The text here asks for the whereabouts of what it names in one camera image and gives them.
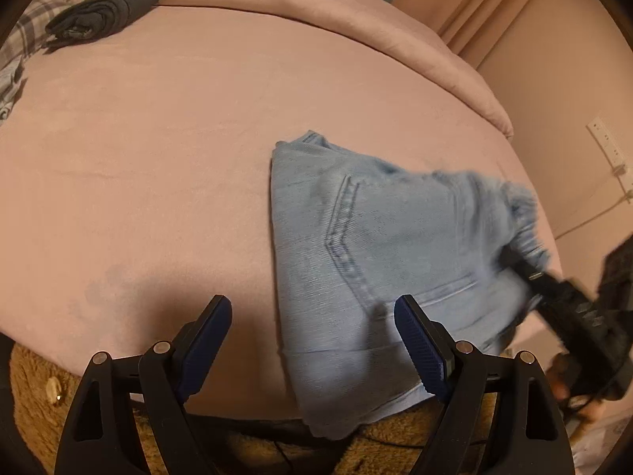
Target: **white power outlet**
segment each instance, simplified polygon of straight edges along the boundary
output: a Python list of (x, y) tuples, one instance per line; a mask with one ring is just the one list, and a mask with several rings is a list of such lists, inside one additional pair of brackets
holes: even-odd
[(620, 150), (610, 130), (599, 116), (596, 116), (593, 121), (587, 125), (587, 128), (605, 153), (613, 169), (613, 174), (619, 179), (624, 194), (629, 200), (629, 203), (631, 203), (631, 201), (633, 201), (633, 166), (628, 166), (627, 160), (622, 154), (622, 150)]

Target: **blue gripper pad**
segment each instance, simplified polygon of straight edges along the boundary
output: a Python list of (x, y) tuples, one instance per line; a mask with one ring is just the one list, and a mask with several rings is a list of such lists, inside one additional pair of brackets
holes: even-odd
[(202, 388), (233, 319), (228, 298), (216, 295), (194, 323), (183, 327), (174, 342), (173, 373), (175, 394), (180, 403)]
[(447, 401), (450, 396), (447, 380), (455, 366), (449, 345), (410, 294), (396, 300), (394, 320), (424, 389)]

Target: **metal screw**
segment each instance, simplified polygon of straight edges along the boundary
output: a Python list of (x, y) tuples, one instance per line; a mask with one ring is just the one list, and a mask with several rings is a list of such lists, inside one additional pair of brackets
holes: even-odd
[(534, 357), (534, 354), (532, 354), (531, 352), (523, 351), (518, 356), (520, 360), (522, 360), (526, 364), (532, 364), (534, 361), (536, 361), (536, 357)]
[(172, 347), (172, 345), (169, 344), (168, 341), (157, 342), (154, 345), (154, 352), (155, 353), (167, 353), (171, 347)]
[(458, 341), (455, 348), (462, 353), (471, 353), (475, 347), (467, 341)]
[(108, 354), (106, 354), (104, 351), (99, 351), (96, 354), (93, 355), (93, 362), (95, 364), (103, 364), (105, 363), (105, 361), (107, 361), (108, 359)]

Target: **rolled dark gray clothing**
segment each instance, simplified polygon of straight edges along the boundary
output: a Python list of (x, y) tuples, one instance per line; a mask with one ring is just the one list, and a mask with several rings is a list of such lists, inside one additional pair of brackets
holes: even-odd
[(47, 47), (94, 41), (115, 34), (147, 14), (158, 0), (84, 0), (53, 18), (46, 31), (55, 37)]

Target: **checkered cloth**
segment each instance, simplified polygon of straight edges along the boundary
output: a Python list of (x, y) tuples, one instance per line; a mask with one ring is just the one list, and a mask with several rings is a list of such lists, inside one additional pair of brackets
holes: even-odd
[(48, 22), (68, 6), (61, 0), (33, 0), (0, 48), (0, 69), (19, 55), (26, 59), (37, 52), (48, 36)]

